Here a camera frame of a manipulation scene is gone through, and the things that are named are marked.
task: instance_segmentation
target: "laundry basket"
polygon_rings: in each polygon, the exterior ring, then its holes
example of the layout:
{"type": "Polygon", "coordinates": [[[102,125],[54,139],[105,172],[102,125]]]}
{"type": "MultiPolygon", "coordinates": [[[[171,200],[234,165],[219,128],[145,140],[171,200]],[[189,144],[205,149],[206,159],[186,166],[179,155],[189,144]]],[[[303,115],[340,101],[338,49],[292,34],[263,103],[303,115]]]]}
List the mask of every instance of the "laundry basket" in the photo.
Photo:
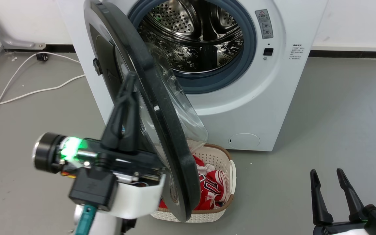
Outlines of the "laundry basket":
{"type": "MultiPolygon", "coordinates": [[[[231,204],[236,190],[236,167],[230,158],[228,151],[220,146],[205,144],[198,149],[195,156],[203,160],[204,164],[211,164],[215,166],[216,170],[222,170],[227,175],[226,189],[227,197],[224,200],[224,205],[214,210],[194,210],[191,218],[186,223],[207,223],[218,220],[231,204]]],[[[158,210],[151,214],[156,219],[179,222],[175,216],[166,208],[158,208],[158,210]]]]}

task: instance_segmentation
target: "front-load washing machine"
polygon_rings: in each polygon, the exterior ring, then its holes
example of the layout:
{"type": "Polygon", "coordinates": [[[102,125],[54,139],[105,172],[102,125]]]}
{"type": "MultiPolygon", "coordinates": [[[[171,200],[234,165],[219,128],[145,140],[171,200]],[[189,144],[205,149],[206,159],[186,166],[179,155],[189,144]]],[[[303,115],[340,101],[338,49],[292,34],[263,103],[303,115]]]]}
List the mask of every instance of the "front-load washing machine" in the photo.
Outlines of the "front-load washing machine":
{"type": "MultiPolygon", "coordinates": [[[[112,28],[125,30],[130,22],[131,38],[160,48],[206,127],[208,143],[226,149],[273,149],[327,0],[105,2],[105,11],[127,18],[109,21],[112,25],[97,33],[114,38],[112,28]]],[[[97,41],[89,27],[97,22],[88,22],[85,0],[58,0],[58,5],[107,122],[122,78],[116,71],[99,76],[99,67],[117,59],[100,62],[96,51],[123,54],[144,47],[111,47],[108,40],[97,41]]]]}

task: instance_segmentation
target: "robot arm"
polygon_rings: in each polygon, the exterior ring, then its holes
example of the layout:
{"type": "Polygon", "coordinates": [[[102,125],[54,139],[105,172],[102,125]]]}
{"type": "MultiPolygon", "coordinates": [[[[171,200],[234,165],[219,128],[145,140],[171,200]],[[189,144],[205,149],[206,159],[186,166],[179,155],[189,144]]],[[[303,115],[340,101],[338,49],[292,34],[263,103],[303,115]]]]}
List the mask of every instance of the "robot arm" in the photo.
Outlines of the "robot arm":
{"type": "Polygon", "coordinates": [[[342,169],[337,169],[340,187],[344,190],[349,207],[349,221],[333,222],[320,191],[321,183],[317,172],[310,172],[311,199],[313,208],[313,235],[376,235],[376,207],[372,204],[364,205],[352,187],[342,169]]]}
{"type": "Polygon", "coordinates": [[[38,170],[75,178],[77,235],[125,233],[158,208],[166,175],[155,153],[138,150],[136,79],[130,74],[121,87],[101,140],[46,133],[35,145],[38,170]]]}

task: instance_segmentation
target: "sticker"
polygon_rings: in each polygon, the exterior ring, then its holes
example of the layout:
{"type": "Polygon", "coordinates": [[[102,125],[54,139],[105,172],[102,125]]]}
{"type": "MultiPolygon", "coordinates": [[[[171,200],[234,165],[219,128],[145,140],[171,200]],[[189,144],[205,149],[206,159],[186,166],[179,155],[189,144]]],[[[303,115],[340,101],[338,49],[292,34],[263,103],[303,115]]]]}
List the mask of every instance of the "sticker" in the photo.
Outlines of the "sticker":
{"type": "Polygon", "coordinates": [[[288,59],[301,59],[304,53],[304,47],[301,44],[294,44],[291,48],[290,57],[288,59]]]}
{"type": "Polygon", "coordinates": [[[269,18],[267,9],[260,9],[255,12],[261,28],[262,39],[271,39],[274,37],[272,31],[271,19],[269,18]]]}

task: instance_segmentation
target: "white cable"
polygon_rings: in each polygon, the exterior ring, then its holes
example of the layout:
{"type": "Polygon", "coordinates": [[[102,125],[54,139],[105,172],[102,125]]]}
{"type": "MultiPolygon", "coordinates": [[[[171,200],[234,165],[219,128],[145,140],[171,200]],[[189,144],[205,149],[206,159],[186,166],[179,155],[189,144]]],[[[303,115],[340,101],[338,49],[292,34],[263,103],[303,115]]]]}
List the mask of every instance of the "white cable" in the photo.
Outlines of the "white cable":
{"type": "Polygon", "coordinates": [[[25,95],[21,95],[21,96],[19,96],[19,97],[13,98],[13,99],[10,99],[10,100],[7,100],[7,101],[3,101],[3,102],[1,102],[0,104],[6,104],[6,103],[9,103],[9,102],[11,102],[11,101],[18,100],[18,99],[21,99],[21,98],[24,98],[24,97],[26,97],[26,96],[29,96],[29,95],[32,95],[32,94],[36,94],[36,93],[39,93],[39,92],[45,92],[45,91],[56,90],[56,89],[59,89],[59,88],[65,86],[65,85],[67,85],[68,83],[73,82],[73,81],[75,81],[76,79],[81,78],[81,77],[84,77],[84,76],[85,76],[85,74],[83,74],[83,75],[81,75],[81,76],[76,76],[76,77],[70,79],[69,81],[63,83],[63,84],[60,85],[60,86],[55,86],[55,87],[52,87],[52,88],[46,88],[46,89],[41,89],[41,90],[38,90],[38,91],[30,92],[30,93],[27,93],[27,94],[25,94],[25,95]]]}
{"type": "Polygon", "coordinates": [[[27,95],[35,94],[35,93],[37,93],[37,92],[43,92],[43,91],[47,91],[47,90],[58,89],[58,88],[60,88],[60,87],[62,87],[62,86],[64,86],[64,85],[68,84],[69,82],[72,82],[73,80],[78,79],[78,78],[84,76],[84,75],[81,75],[81,76],[78,76],[78,77],[74,77],[73,79],[71,79],[71,80],[69,80],[69,81],[63,83],[62,85],[58,86],[57,88],[53,87],[53,88],[48,88],[48,89],[43,89],[43,90],[35,91],[35,92],[31,92],[31,93],[28,93],[28,94],[22,95],[22,96],[17,97],[17,98],[13,98],[13,99],[11,99],[11,100],[7,100],[7,101],[4,101],[4,102],[1,102],[1,99],[3,98],[3,96],[4,96],[4,94],[5,94],[6,90],[7,90],[7,88],[8,88],[8,86],[9,86],[9,84],[11,83],[11,81],[12,81],[12,79],[15,77],[15,75],[18,73],[18,71],[21,69],[21,67],[22,67],[22,66],[23,66],[28,60],[30,60],[31,58],[33,58],[35,55],[37,55],[37,54],[43,54],[43,53],[44,53],[44,54],[50,54],[50,55],[56,55],[56,56],[63,57],[63,58],[67,58],[67,59],[70,59],[70,60],[75,61],[75,62],[77,62],[77,63],[80,63],[79,61],[74,60],[74,59],[72,59],[72,58],[69,58],[69,57],[67,57],[67,56],[64,56],[64,55],[58,55],[58,54],[54,54],[54,53],[51,53],[51,52],[37,52],[37,53],[31,55],[29,58],[27,58],[27,59],[26,59],[21,65],[20,65],[20,67],[18,67],[17,71],[15,71],[14,75],[9,79],[9,82],[7,83],[7,85],[5,86],[3,92],[2,92],[1,95],[0,95],[0,104],[3,104],[3,103],[5,104],[5,103],[11,102],[11,101],[13,101],[13,100],[17,100],[17,99],[20,99],[20,98],[26,97],[27,95]]]}

